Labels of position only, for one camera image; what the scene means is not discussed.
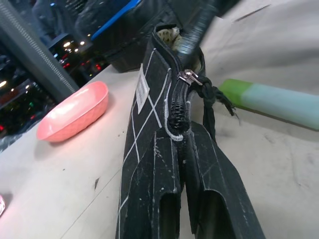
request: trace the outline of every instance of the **gray pole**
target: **gray pole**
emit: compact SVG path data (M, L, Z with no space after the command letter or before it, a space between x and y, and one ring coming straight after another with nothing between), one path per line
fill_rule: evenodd
M0 0L0 44L58 103L79 89L7 0Z

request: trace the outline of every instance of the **red light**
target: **red light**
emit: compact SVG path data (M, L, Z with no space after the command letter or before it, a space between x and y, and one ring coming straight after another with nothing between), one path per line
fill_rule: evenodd
M66 63L66 65L63 66L63 68L66 68L70 65L70 63Z

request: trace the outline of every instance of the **black zipper teeth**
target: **black zipper teeth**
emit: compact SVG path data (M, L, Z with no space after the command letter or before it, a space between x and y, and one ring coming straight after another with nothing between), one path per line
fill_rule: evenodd
M169 126L176 133L183 133L185 130L188 130L188 118L187 118L187 108L184 99L184 95L188 91L189 85L188 83L178 80L178 74L183 70L182 64L179 59L174 55L172 49L162 41L156 33L153 33L154 39L157 44L161 46L158 50L164 49L166 53L170 55L175 63L176 68L176 85L173 90L169 118L172 117L173 120L168 119Z

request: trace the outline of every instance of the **zipper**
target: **zipper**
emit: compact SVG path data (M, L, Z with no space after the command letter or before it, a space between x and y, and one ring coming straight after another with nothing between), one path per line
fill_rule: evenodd
M192 70L184 69L179 58L172 49L162 41L157 33L153 32L153 43L157 51L171 63L174 86L169 107L167 127L173 134L183 134L190 128L190 120L187 113L186 98L192 83L202 85L198 81L198 75Z

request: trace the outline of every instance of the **blue object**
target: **blue object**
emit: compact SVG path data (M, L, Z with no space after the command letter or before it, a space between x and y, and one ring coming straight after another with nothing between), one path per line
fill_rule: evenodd
M141 0L131 0L125 7L119 10L110 20L108 20L99 30L97 30L91 37L91 40L97 38L103 31L109 28L117 19L119 19L123 14L127 11L135 8L137 4L139 4Z

